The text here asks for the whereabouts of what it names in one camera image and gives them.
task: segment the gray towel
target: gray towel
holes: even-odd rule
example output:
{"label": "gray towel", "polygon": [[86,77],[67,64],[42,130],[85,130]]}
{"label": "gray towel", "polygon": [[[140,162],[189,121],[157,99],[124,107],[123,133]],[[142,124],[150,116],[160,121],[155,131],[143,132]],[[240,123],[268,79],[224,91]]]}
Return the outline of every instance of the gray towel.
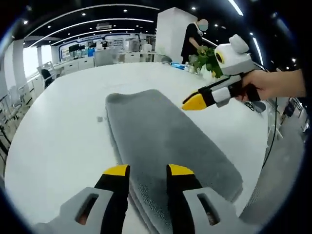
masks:
{"label": "gray towel", "polygon": [[110,94],[106,109],[120,159],[131,166],[130,194],[151,232],[172,233],[166,194],[169,163],[190,168],[203,187],[228,201],[241,192],[235,166],[159,91]]}

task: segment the person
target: person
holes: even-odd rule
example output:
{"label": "person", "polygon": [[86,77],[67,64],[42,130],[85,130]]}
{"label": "person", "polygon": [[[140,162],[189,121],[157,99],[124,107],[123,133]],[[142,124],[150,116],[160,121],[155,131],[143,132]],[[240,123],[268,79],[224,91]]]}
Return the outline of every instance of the person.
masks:
{"label": "person", "polygon": [[[301,70],[271,73],[254,70],[242,80],[243,87],[250,83],[257,88],[261,100],[278,97],[303,98],[306,96],[305,81]],[[236,99],[249,101],[246,93],[239,95]]]}
{"label": "person", "polygon": [[205,19],[190,23],[187,26],[181,52],[183,64],[189,61],[190,55],[197,55],[197,50],[201,46],[203,31],[206,31],[207,29],[208,21]]}

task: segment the ceiling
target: ceiling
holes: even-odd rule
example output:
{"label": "ceiling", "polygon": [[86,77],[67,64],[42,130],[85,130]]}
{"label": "ceiling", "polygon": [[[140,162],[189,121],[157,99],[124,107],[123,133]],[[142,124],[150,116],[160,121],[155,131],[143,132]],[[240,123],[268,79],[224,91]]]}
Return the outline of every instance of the ceiling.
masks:
{"label": "ceiling", "polygon": [[[210,27],[204,35],[206,39],[216,44],[227,43],[230,36],[239,34],[249,44],[254,61],[260,64],[258,51],[253,41],[253,38],[256,38],[266,68],[269,70],[273,70],[276,67],[282,70],[286,70],[286,67],[289,67],[290,70],[296,69],[298,67],[297,61],[296,63],[292,61],[292,58],[296,58],[295,49],[287,40],[285,30],[283,31],[280,26],[277,26],[277,20],[279,20],[279,25],[281,22],[283,23],[280,19],[280,14],[282,13],[283,16],[288,14],[285,7],[283,8],[282,4],[273,4],[266,0],[234,1],[243,12],[243,16],[237,13],[229,0],[33,0],[30,1],[22,15],[15,38],[24,39],[26,37],[25,47],[27,47],[34,43],[33,40],[27,41],[27,36],[47,36],[52,32],[74,24],[109,18],[151,20],[153,22],[135,20],[109,20],[105,22],[116,25],[114,27],[116,29],[134,29],[135,33],[146,33],[147,31],[148,34],[155,34],[158,13],[171,7],[177,7],[199,18],[208,20]],[[107,5],[92,7],[101,4],[136,4],[138,6]],[[45,24],[49,20],[72,11],[75,12]],[[96,31],[97,23],[99,22],[71,27],[53,34],[52,37],[65,39],[74,35]],[[36,46],[55,42],[55,40],[49,41],[41,41]]]}

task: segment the white table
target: white table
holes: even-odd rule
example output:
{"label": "white table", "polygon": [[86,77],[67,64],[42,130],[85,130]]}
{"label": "white table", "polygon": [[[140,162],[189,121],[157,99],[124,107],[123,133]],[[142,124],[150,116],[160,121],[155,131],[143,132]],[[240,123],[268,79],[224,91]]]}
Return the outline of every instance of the white table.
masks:
{"label": "white table", "polygon": [[[105,98],[158,89],[174,104],[205,85],[201,77],[161,63],[96,67],[60,77],[27,112],[14,136],[5,186],[17,209],[31,224],[48,222],[62,203],[116,165],[105,117]],[[267,143],[267,112],[252,112],[232,98],[186,114],[225,153],[243,178],[234,203],[240,215],[256,186]],[[129,204],[123,233],[148,233]]]}

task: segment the led strip light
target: led strip light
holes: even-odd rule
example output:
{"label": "led strip light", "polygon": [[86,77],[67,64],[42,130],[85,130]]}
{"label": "led strip light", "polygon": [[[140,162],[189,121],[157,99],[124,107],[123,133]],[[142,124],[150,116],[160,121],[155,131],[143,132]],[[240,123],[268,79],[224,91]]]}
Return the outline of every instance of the led strip light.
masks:
{"label": "led strip light", "polygon": [[107,21],[107,20],[135,20],[135,21],[143,21],[143,22],[149,22],[149,23],[154,23],[154,21],[152,20],[147,20],[147,19],[133,19],[133,18],[110,18],[110,19],[96,19],[96,20],[91,20],[91,21],[86,21],[86,22],[82,22],[82,23],[76,23],[76,24],[73,24],[71,26],[68,26],[68,27],[65,27],[65,28],[62,28],[62,29],[59,29],[53,33],[50,33],[49,35],[46,35],[44,36],[43,38],[35,41],[33,44],[31,44],[29,47],[32,47],[34,45],[36,45],[37,43],[39,43],[40,41],[56,34],[56,33],[59,33],[61,31],[64,31],[66,29],[69,29],[69,28],[73,28],[73,27],[76,27],[76,26],[79,26],[79,25],[83,25],[83,24],[86,24],[86,23],[94,23],[94,22],[99,22],[99,21]]}
{"label": "led strip light", "polygon": [[75,12],[79,12],[79,11],[84,11],[84,10],[88,10],[88,9],[93,9],[93,8],[97,8],[97,7],[104,7],[104,6],[135,6],[135,7],[142,7],[142,8],[148,8],[148,9],[153,9],[153,10],[157,10],[159,11],[160,9],[159,8],[155,8],[155,7],[151,7],[151,6],[143,6],[143,5],[137,5],[137,4],[124,4],[124,3],[114,3],[114,4],[100,4],[100,5],[95,5],[95,6],[88,6],[88,7],[84,7],[84,8],[80,8],[78,10],[75,10],[75,11],[71,11],[71,12],[67,12],[63,15],[60,15],[58,17],[55,17],[49,21],[47,21],[46,23],[40,25],[39,27],[37,27],[36,29],[34,29],[33,31],[31,31],[27,36],[24,37],[24,39],[28,36],[30,36],[32,33],[34,33],[35,31],[37,31],[38,29],[42,28],[43,26],[59,19],[59,18],[62,18],[66,15],[69,15],[71,13],[75,13]]}
{"label": "led strip light", "polygon": [[51,46],[55,45],[55,44],[58,44],[58,43],[60,43],[62,41],[71,39],[71,38],[80,37],[80,36],[91,34],[91,33],[108,32],[108,31],[134,31],[134,29],[133,28],[105,29],[105,30],[98,30],[98,31],[93,31],[93,32],[82,33],[82,34],[78,34],[78,35],[75,35],[75,36],[72,36],[72,37],[69,37],[69,38],[65,38],[65,39],[59,40],[59,41],[51,44]]}
{"label": "led strip light", "polygon": [[260,62],[261,62],[261,64],[262,64],[262,66],[264,66],[263,60],[262,60],[261,51],[260,51],[260,48],[259,48],[257,39],[256,39],[256,38],[253,38],[253,41],[254,41],[254,44],[255,44],[255,46],[256,46],[256,48],[257,48],[257,51],[258,51],[258,54],[259,54],[259,58],[260,58]]}
{"label": "led strip light", "polygon": [[240,10],[240,8],[238,7],[238,5],[236,4],[236,2],[234,0],[229,0],[230,4],[232,4],[232,6],[235,8],[235,10],[237,11],[237,13],[240,16],[243,16],[243,12]]}

